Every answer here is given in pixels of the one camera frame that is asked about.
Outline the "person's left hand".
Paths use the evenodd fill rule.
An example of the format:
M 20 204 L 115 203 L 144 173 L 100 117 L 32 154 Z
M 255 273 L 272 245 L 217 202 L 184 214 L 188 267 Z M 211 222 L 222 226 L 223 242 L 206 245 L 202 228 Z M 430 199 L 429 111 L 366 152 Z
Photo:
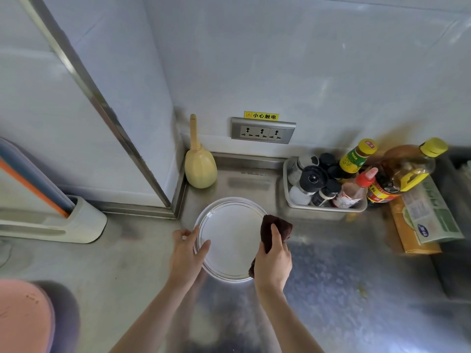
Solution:
M 198 238 L 199 226 L 192 231 L 175 230 L 172 233 L 173 252 L 170 257 L 170 273 L 168 282 L 179 289 L 188 291 L 193 285 L 202 268 L 196 262 L 194 245 Z

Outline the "black cap pepper grinder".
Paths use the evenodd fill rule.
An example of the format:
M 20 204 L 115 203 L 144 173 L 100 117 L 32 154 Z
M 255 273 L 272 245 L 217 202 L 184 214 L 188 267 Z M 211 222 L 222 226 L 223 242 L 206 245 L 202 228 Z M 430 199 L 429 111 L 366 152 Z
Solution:
M 319 166 L 306 166 L 297 182 L 297 187 L 306 194 L 315 194 L 327 184 L 329 177 Z

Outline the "clear spice shaker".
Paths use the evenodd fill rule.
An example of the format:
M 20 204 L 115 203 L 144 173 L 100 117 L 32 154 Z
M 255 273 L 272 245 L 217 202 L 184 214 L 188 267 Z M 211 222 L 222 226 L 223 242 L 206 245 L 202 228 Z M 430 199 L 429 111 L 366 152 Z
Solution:
M 287 167 L 287 180 L 291 186 L 295 186 L 307 166 L 318 166 L 319 158 L 315 154 L 304 154 L 294 160 L 293 164 Z

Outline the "dark brown cloth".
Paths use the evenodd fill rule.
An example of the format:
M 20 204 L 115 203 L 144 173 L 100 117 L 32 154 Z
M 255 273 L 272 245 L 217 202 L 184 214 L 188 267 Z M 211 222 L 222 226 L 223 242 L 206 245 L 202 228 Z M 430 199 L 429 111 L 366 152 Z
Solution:
M 287 248 L 292 225 L 273 215 L 265 215 L 261 225 L 261 241 L 249 275 L 256 284 L 285 282 L 291 272 L 291 252 Z

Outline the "yellow bamboo pot brush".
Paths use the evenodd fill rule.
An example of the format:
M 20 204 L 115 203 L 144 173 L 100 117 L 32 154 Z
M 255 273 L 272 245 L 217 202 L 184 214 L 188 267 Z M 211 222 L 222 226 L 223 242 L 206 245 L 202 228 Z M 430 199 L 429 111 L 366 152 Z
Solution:
M 188 183 L 197 189 L 208 188 L 217 180 L 215 159 L 198 139 L 195 114 L 190 115 L 190 149 L 185 155 L 185 176 Z

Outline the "orange cardboard box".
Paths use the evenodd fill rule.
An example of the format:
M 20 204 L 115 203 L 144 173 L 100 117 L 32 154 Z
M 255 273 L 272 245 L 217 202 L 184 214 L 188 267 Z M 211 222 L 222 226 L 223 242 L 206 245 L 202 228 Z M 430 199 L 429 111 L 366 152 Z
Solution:
M 420 244 L 417 233 L 413 228 L 409 213 L 402 197 L 389 202 L 393 221 L 401 241 L 403 251 L 408 255 L 435 255 L 442 253 L 438 243 Z

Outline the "red label dark sauce bottle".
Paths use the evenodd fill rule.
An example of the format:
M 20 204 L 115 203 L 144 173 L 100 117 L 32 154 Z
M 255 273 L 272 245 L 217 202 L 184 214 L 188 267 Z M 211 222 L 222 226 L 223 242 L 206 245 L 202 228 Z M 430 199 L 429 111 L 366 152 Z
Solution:
M 401 195 L 400 190 L 394 187 L 392 180 L 386 175 L 385 171 L 378 167 L 374 182 L 367 188 L 368 206 L 377 207 L 380 204 L 395 200 Z

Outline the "green and white packet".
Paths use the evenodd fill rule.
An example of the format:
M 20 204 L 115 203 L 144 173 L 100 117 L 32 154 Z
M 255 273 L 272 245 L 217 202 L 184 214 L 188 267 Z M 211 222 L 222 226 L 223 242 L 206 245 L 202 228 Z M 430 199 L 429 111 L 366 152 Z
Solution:
M 401 196 L 419 244 L 462 240 L 464 236 L 431 176 Z

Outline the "person's right forearm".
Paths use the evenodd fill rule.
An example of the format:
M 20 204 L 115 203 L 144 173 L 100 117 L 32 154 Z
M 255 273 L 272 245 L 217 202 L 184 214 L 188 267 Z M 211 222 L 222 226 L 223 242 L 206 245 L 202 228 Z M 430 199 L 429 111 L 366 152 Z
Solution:
M 290 307 L 283 291 L 256 286 L 256 292 L 282 353 L 325 353 Z

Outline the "white cutting board holder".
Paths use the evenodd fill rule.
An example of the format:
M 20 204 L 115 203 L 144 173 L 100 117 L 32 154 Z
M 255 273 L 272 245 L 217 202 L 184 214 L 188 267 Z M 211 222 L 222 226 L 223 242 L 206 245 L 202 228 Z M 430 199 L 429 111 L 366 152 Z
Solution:
M 108 222 L 107 216 L 79 196 L 67 217 L 0 208 L 0 237 L 87 244 L 97 240 Z

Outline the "small dark seasoning bottle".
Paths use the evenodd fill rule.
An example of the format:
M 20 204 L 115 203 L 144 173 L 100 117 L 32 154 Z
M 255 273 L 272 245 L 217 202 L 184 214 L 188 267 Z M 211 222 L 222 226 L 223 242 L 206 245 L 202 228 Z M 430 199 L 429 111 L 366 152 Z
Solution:
M 341 188 L 342 185 L 337 180 L 327 180 L 326 185 L 312 196 L 309 205 L 314 207 L 330 206 L 329 203 L 339 194 Z

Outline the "person's pink clothing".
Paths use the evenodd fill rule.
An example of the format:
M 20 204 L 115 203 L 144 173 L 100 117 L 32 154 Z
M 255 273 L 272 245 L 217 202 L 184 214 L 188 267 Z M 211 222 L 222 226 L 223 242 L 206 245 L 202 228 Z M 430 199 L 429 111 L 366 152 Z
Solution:
M 50 280 L 0 279 L 0 353 L 75 353 L 79 305 Z

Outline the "white plastic condiment tray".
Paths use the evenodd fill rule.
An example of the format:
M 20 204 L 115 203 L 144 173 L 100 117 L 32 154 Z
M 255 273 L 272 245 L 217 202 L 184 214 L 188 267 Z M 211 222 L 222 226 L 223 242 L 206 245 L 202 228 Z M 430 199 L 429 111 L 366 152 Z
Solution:
M 363 197 L 361 201 L 357 202 L 353 207 L 350 208 L 338 208 L 331 205 L 324 207 L 310 206 L 310 205 L 298 205 L 291 201 L 289 197 L 289 190 L 291 189 L 291 184 L 287 180 L 287 169 L 289 165 L 294 163 L 295 157 L 288 158 L 283 163 L 283 193 L 286 199 L 287 204 L 295 209 L 302 209 L 307 211 L 317 211 L 317 212 L 331 212 L 331 213 L 362 213 L 367 209 L 367 198 Z

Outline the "red cap sauce bottle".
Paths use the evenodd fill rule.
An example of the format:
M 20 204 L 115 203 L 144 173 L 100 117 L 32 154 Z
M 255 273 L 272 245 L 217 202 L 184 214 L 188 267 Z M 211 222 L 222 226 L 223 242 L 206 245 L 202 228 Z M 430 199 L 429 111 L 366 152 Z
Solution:
M 358 176 L 348 179 L 340 192 L 331 200 L 332 206 L 337 208 L 351 208 L 366 196 L 368 187 L 374 182 L 378 173 L 377 167 L 369 168 Z

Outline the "person's left forearm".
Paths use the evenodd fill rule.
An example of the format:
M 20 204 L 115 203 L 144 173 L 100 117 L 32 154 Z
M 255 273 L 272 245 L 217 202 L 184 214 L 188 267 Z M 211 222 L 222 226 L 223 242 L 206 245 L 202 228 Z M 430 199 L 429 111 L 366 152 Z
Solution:
M 191 286 L 170 279 L 109 353 L 183 353 L 189 343 L 191 320 L 207 274 L 201 270 Z

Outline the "white round plate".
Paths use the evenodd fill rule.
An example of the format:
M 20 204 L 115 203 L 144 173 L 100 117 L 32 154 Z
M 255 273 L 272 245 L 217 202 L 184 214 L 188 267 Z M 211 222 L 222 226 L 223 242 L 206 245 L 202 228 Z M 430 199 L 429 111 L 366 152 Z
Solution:
M 266 214 L 260 205 L 241 197 L 221 198 L 203 210 L 196 220 L 194 252 L 210 241 L 203 261 L 209 276 L 230 284 L 252 280 L 249 269 L 259 249 Z

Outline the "grey triple wall socket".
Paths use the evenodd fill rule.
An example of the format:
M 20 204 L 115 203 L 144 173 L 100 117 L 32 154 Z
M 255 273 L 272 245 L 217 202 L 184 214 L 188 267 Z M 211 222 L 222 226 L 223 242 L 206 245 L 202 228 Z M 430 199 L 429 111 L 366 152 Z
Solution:
M 232 117 L 231 139 L 289 144 L 296 123 Z

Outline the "yellow warning sticker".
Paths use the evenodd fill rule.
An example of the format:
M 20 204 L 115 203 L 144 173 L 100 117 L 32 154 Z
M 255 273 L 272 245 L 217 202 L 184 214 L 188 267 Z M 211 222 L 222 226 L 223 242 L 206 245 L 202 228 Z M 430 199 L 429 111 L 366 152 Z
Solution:
M 245 111 L 244 112 L 244 118 L 264 120 L 264 121 L 278 121 L 279 120 L 279 114 L 277 114 L 277 113 L 267 113 L 267 112 Z

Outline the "green label sauce bottle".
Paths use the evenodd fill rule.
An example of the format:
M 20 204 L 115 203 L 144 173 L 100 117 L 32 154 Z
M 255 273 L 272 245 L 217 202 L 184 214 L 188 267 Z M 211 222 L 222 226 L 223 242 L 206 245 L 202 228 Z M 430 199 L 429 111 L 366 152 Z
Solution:
M 340 178 L 347 180 L 356 176 L 368 158 L 376 153 L 377 143 L 371 138 L 364 138 L 357 146 L 339 160 Z

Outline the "large cooking oil bottle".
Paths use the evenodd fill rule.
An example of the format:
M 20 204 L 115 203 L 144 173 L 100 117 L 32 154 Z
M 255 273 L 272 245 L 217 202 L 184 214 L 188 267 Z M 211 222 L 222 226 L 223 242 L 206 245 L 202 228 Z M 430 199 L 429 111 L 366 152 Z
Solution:
M 403 194 L 431 175 L 435 159 L 447 151 L 444 140 L 432 137 L 420 145 L 405 144 L 387 150 L 374 167 L 381 167 Z

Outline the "person's right hand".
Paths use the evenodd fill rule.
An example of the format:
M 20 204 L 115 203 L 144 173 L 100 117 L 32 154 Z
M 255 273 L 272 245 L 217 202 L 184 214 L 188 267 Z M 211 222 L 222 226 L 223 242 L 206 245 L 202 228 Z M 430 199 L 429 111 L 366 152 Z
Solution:
M 278 228 L 271 224 L 270 230 L 272 246 L 267 253 L 271 256 L 271 263 L 254 264 L 254 283 L 259 300 L 282 295 L 292 269 L 291 252 L 282 241 Z

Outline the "metal wall corner trim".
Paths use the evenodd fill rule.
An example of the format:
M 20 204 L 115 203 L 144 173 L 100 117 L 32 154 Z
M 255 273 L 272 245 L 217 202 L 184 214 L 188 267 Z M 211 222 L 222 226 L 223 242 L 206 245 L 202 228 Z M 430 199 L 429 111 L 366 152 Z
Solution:
M 67 71 L 74 79 L 74 82 L 84 93 L 97 114 L 102 118 L 103 122 L 120 143 L 128 157 L 133 161 L 135 167 L 156 193 L 157 197 L 162 201 L 163 206 L 157 207 L 117 201 L 99 201 L 92 199 L 91 195 L 86 195 L 86 200 L 102 212 L 172 220 L 178 219 L 181 210 L 182 197 L 185 193 L 185 179 L 181 179 L 181 176 L 178 175 L 176 193 L 174 194 L 172 201 L 169 201 L 168 196 L 164 193 L 161 185 L 158 183 L 141 154 L 138 152 L 138 149 L 133 144 L 131 138 L 124 130 L 115 114 L 115 111 L 109 106 L 103 94 L 98 89 L 71 44 L 68 36 L 54 19 L 46 3 L 43 0 L 18 1 L 32 22 L 44 36 L 49 47 L 52 49 L 52 52 L 67 68 Z

